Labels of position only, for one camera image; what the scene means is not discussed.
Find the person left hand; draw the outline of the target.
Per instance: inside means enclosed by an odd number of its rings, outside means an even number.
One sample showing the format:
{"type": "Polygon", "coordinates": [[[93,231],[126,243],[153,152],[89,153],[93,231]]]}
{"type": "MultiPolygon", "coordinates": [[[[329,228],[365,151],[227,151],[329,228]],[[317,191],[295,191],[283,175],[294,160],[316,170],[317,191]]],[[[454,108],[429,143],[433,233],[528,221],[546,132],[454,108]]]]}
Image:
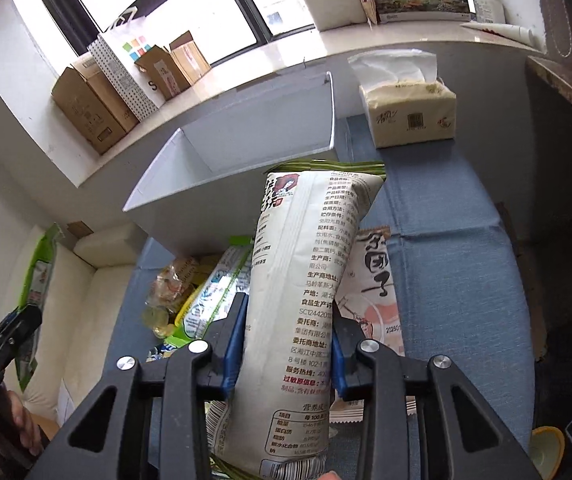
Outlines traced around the person left hand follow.
{"type": "Polygon", "coordinates": [[[39,456],[43,452],[40,426],[16,393],[3,387],[1,394],[0,411],[3,417],[14,428],[21,446],[32,456],[39,456]]]}

